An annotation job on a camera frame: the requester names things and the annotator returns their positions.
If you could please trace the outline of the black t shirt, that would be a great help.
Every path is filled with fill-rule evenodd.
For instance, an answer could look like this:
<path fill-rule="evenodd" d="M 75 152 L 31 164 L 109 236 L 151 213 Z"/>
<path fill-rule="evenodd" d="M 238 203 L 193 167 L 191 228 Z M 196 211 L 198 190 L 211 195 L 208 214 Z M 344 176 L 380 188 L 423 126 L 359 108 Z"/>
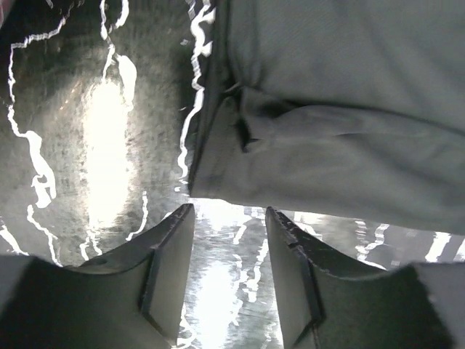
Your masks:
<path fill-rule="evenodd" d="M 197 198 L 464 233 L 462 1 L 202 1 Z"/>

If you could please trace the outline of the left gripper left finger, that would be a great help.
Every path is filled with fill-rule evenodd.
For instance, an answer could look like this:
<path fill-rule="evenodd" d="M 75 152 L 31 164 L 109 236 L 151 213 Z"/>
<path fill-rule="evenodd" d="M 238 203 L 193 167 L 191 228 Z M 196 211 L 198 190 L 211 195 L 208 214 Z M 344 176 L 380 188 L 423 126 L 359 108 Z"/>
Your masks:
<path fill-rule="evenodd" d="M 173 348 L 185 298 L 195 210 L 78 267 L 1 257 L 3 348 Z"/>

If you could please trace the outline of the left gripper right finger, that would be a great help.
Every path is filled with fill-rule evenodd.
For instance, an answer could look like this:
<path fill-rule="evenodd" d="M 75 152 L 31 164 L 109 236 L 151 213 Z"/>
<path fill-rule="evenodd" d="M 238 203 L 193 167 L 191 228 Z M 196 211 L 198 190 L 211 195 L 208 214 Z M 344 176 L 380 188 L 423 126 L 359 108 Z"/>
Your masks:
<path fill-rule="evenodd" d="M 268 208 L 266 229 L 285 348 L 462 348 L 464 264 L 385 271 Z"/>

